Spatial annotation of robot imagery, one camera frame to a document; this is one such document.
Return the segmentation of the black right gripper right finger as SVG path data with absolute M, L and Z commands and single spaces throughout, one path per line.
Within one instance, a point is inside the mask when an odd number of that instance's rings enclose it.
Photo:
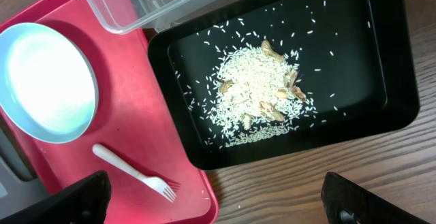
M 325 175 L 321 199 L 329 224 L 428 224 L 341 175 Z

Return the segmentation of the light blue plate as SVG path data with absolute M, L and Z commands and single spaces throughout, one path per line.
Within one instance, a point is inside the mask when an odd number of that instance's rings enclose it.
M 70 39 L 33 22 L 1 32 L 1 108 L 27 135 L 71 142 L 90 126 L 98 101 L 95 72 Z

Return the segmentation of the white plastic fork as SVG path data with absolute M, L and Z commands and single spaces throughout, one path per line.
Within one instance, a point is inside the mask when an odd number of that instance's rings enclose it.
M 146 176 L 140 173 L 136 168 L 132 167 L 118 155 L 116 155 L 111 150 L 101 144 L 94 144 L 92 147 L 92 151 L 100 159 L 103 159 L 107 163 L 134 177 L 136 180 L 144 183 L 146 186 L 148 186 L 158 194 L 162 195 L 171 203 L 176 200 L 176 193 L 167 184 L 167 182 L 160 177 Z

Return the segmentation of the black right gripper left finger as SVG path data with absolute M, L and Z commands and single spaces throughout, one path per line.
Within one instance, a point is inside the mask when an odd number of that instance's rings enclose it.
M 1 219 L 1 224 L 103 224 L 111 193 L 109 176 L 100 170 Z

